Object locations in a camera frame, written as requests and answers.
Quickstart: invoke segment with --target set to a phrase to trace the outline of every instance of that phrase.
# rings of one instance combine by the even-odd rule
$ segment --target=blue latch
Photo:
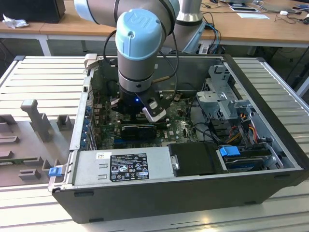
[[[50,168],[48,175],[50,177],[52,177],[52,176],[61,176],[61,171],[62,171],[61,167]]]
[[[224,146],[220,148],[221,156],[240,156],[240,152],[236,146]]]

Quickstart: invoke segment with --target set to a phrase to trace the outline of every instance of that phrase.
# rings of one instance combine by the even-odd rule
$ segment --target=black computer case
[[[65,12],[63,0],[1,0],[2,14],[13,19],[29,22],[58,23]]]

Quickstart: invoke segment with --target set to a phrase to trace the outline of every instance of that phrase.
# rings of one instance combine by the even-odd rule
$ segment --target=blue plastic tab
[[[50,168],[48,175],[50,177],[52,177],[52,176],[61,176],[61,171],[62,171],[61,167]]]
[[[240,152],[236,146],[224,146],[220,148],[221,156],[240,156]]]
[[[118,18],[115,42],[125,58],[134,61],[147,59],[158,52],[161,41],[161,21],[154,13],[132,9]]]

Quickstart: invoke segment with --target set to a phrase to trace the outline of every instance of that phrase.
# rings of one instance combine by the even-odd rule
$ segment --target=paper
[[[21,28],[21,27],[27,27],[29,24],[24,19],[12,19],[8,18],[5,15],[3,15],[2,23],[4,23],[8,28]]]
[[[255,18],[255,19],[270,19],[265,14],[247,14],[247,13],[237,13],[242,18]]]

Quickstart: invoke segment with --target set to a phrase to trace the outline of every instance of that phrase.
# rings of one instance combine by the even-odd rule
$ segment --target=blue connector
[[[86,112],[90,113],[91,112],[91,107],[90,106],[86,106]]]
[[[84,120],[84,125],[88,125],[90,123],[90,120],[89,119],[85,119]]]
[[[86,143],[86,141],[81,140],[80,145],[81,145],[82,148],[85,148],[87,143]]]
[[[61,176],[61,171],[62,171],[61,167],[50,168],[48,175],[50,177],[52,177],[52,176]]]
[[[82,133],[81,138],[82,139],[86,139],[87,138],[87,134],[86,133]]]
[[[240,152],[236,146],[224,146],[220,148],[221,156],[240,156]]]

